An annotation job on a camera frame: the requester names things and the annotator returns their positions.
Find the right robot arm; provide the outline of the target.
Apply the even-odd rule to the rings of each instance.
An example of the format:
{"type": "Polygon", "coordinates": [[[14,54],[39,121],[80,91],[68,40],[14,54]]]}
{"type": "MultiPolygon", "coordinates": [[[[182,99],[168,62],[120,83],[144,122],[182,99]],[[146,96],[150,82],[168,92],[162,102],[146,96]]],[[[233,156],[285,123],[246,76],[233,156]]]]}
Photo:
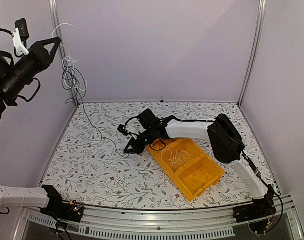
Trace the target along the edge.
{"type": "Polygon", "coordinates": [[[223,113],[213,120],[179,119],[174,115],[158,118],[150,109],[135,116],[144,131],[132,133],[126,125],[120,125],[118,131],[131,139],[124,149],[126,154],[140,155],[146,146],[157,139],[197,139],[208,141],[214,157],[222,164],[231,167],[245,184],[254,203],[250,213],[261,218],[270,210],[270,203],[276,193],[261,176],[259,168],[247,156],[241,134],[229,117],[223,113]]]}

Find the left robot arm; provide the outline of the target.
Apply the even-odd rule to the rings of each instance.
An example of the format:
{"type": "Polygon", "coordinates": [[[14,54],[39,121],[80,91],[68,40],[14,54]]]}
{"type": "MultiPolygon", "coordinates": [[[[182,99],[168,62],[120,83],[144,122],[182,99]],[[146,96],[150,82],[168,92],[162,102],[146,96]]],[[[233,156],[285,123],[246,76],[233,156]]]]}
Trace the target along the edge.
{"type": "MultiPolygon", "coordinates": [[[[60,44],[59,37],[36,41],[17,63],[11,53],[0,50],[0,121],[7,107],[18,105],[18,98],[31,102],[20,92],[50,67],[60,44]]],[[[0,185],[0,210],[26,207],[39,208],[41,213],[55,217],[62,217],[67,211],[62,196],[52,185],[35,188],[0,185]]]]}

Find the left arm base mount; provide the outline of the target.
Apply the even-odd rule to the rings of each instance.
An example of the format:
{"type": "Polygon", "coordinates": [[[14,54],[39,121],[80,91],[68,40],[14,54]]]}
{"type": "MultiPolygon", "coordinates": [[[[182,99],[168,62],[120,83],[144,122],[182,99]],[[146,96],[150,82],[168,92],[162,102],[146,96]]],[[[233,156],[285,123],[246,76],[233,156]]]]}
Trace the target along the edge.
{"type": "Polygon", "coordinates": [[[84,213],[84,203],[76,200],[64,201],[61,194],[52,185],[42,185],[49,202],[40,212],[55,220],[67,220],[80,223],[84,213]]]}

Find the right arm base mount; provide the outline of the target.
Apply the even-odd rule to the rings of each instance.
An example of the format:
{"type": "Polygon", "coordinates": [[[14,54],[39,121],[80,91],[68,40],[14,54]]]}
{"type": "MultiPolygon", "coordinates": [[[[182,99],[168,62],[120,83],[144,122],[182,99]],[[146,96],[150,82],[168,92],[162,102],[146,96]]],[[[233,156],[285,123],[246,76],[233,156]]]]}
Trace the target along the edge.
{"type": "MultiPolygon", "coordinates": [[[[275,193],[268,192],[261,199],[253,199],[252,204],[237,206],[233,209],[233,218],[237,223],[257,220],[264,217],[274,217],[277,213],[273,198],[275,193]]],[[[251,223],[250,230],[257,235],[266,234],[272,225],[272,220],[265,220],[262,223],[251,223]]]]}

